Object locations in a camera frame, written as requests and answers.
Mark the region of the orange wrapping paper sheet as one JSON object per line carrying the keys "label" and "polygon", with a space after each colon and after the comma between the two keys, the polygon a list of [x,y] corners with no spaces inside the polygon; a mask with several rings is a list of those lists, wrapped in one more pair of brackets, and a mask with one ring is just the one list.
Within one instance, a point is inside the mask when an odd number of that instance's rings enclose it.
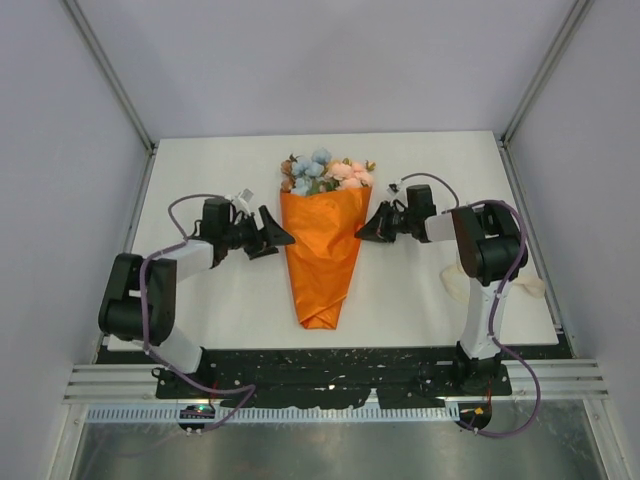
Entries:
{"label": "orange wrapping paper sheet", "polygon": [[298,323],[307,330],[334,330],[359,255],[356,232],[364,226],[372,189],[362,187],[308,197],[280,195],[285,247]]}

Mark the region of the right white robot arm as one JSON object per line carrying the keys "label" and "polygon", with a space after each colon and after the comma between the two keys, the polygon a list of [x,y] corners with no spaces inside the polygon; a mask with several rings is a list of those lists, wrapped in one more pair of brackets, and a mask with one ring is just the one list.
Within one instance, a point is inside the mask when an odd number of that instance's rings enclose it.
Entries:
{"label": "right white robot arm", "polygon": [[452,383],[474,394],[500,376],[500,333],[506,297],[528,262],[526,234],[510,205],[491,200],[439,213],[431,187],[406,189],[406,200],[383,201],[355,237],[393,243],[407,234],[421,243],[453,241],[469,279],[466,323],[452,363]]}

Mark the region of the cream ribbon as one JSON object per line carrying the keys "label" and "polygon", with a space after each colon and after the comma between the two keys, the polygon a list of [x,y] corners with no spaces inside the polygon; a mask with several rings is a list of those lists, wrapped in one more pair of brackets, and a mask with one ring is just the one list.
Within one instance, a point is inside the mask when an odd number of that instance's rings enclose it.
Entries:
{"label": "cream ribbon", "polygon": [[[439,279],[446,293],[455,301],[461,304],[469,302],[470,287],[469,278],[459,264],[447,266],[439,274]],[[527,295],[541,299],[545,295],[546,287],[544,282],[537,276],[520,274],[514,281],[513,286],[523,289]]]}

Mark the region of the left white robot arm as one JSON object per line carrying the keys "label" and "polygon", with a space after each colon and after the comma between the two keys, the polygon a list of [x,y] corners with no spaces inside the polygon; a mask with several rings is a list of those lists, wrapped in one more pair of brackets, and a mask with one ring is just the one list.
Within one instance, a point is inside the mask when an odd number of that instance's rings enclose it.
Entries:
{"label": "left white robot arm", "polygon": [[168,214],[181,241],[146,257],[117,255],[98,324],[106,335],[139,344],[179,376],[182,390],[201,398],[212,390],[214,370],[204,347],[176,325],[178,284],[217,267],[233,250],[254,260],[276,254],[295,239],[266,206],[253,213],[239,197],[192,194],[172,202]]}

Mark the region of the fake flower bouquet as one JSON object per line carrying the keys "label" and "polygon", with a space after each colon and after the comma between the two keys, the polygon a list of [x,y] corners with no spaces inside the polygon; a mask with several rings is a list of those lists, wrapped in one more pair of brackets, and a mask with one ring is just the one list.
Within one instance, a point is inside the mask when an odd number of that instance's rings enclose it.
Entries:
{"label": "fake flower bouquet", "polygon": [[331,153],[325,148],[317,149],[310,157],[291,154],[280,165],[283,175],[280,191],[301,197],[334,191],[336,182],[328,176],[331,159]]}

